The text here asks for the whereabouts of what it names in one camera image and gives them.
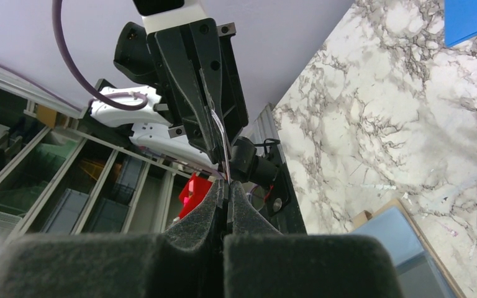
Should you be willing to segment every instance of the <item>red wire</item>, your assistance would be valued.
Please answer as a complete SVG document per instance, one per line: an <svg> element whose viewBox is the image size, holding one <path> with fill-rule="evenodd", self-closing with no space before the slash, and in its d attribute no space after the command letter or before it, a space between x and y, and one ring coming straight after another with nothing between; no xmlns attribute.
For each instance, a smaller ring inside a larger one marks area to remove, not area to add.
<svg viewBox="0 0 477 298"><path fill-rule="evenodd" d="M273 185L270 185L270 191L264 196L264 204L266 204L266 201L268 200L268 197L271 194L271 190L273 189Z"/></svg>

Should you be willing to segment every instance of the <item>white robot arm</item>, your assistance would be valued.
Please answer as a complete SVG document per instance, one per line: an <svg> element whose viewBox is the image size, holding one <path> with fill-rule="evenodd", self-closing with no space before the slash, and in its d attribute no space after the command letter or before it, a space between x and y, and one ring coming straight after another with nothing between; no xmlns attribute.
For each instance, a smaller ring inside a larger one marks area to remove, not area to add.
<svg viewBox="0 0 477 298"><path fill-rule="evenodd" d="M134 145L148 148L154 153L165 154L197 168L209 171L218 168L218 165L211 163L207 154L189 144L182 129L169 128L171 123L157 112L161 97L156 94L156 89L149 86L124 89L105 87L100 93L125 105L140 104L142 99L139 97L147 97L147 106L137 111L116 109L101 101L93 101L91 104L91 116L108 127L133 124L133 136L129 139Z"/></svg>

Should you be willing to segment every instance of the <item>wooden edge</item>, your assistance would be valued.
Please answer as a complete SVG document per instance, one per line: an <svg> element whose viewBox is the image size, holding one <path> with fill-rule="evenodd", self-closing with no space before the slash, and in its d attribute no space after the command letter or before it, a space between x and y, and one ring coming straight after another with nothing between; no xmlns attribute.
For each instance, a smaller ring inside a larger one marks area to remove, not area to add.
<svg viewBox="0 0 477 298"><path fill-rule="evenodd" d="M455 281L455 279L452 277L452 275L449 273L449 271L447 270L447 268L445 267L445 265L443 264L442 260L440 260L440 258L438 257L438 255L436 254L436 252L434 251L434 249L432 248L432 246L430 245L429 241L427 240L427 238L425 237L425 235L421 232L421 229L420 227L414 222L414 220L412 219L412 217L410 216L410 214L408 213L407 209L405 209L405 207L403 206L403 204L401 203L401 201L397 200L397 199L392 199L390 200L388 203L386 203L384 206L382 206L381 208L379 208L376 212L374 212L373 214L370 214L371 217L376 217L377 215L383 213L384 211L392 208L392 207L397 207L401 213L403 214L403 216L405 216L405 218L408 220L409 224L411 225L412 229L414 230L414 233L416 233L418 239L421 241L421 244L423 245L423 247L425 248L425 250L427 250L430 255L432 256L432 258L434 259L434 263L436 263L436 266L438 267L438 270L440 270L440 272L442 273L443 277L447 280L448 284L449 284L449 287L451 288L451 290L454 292L454 294L456 295L456 297L458 298L466 298L465 297L465 294L463 293L463 291L460 289L458 283ZM362 222L360 225L356 226L356 222L355 220L357 219L357 217L359 217L361 214L363 214L364 212L368 212L368 211L363 211L362 213L356 215L356 217L354 218L354 227L357 228L357 227L360 227L361 225L363 225L366 221Z"/></svg>
<svg viewBox="0 0 477 298"><path fill-rule="evenodd" d="M39 120L39 122L45 124L46 126L50 127L51 129L56 127L57 115L58 115L58 112L53 109L50 109L41 105L37 106L37 111L36 111L37 120Z"/></svg>
<svg viewBox="0 0 477 298"><path fill-rule="evenodd" d="M352 224L353 224L354 229L356 229L358 227L361 227L362 225L364 225L370 219L372 219L372 213L370 213L366 210L363 210L361 213L359 213L358 215L356 215L352 219Z"/></svg>

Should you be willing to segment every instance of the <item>orange item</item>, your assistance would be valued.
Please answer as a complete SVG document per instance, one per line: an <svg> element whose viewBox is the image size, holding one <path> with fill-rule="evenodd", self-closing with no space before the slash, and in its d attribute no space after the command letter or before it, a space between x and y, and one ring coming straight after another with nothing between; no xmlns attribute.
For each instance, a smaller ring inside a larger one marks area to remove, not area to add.
<svg viewBox="0 0 477 298"><path fill-rule="evenodd" d="M104 167L104 163L100 163L94 160L88 160L86 158L83 158L79 161L79 168L81 168L85 173L87 173L87 175L89 175L96 181L99 179L99 175L103 171Z"/></svg>
<svg viewBox="0 0 477 298"><path fill-rule="evenodd" d="M178 196L180 202L184 204L184 208L178 215L180 219L188 215L202 200L206 197L207 192L213 185L212 182L204 178L200 178L193 174L188 183L184 186L184 189Z"/></svg>

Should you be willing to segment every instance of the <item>marble countertop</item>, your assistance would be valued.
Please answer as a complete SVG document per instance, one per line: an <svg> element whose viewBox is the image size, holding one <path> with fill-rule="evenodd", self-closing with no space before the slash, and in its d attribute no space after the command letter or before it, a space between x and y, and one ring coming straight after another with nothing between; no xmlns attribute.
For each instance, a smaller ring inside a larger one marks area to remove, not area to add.
<svg viewBox="0 0 477 298"><path fill-rule="evenodd" d="M443 1L357 0L273 111L309 233L402 200L477 297L477 37Z"/></svg>

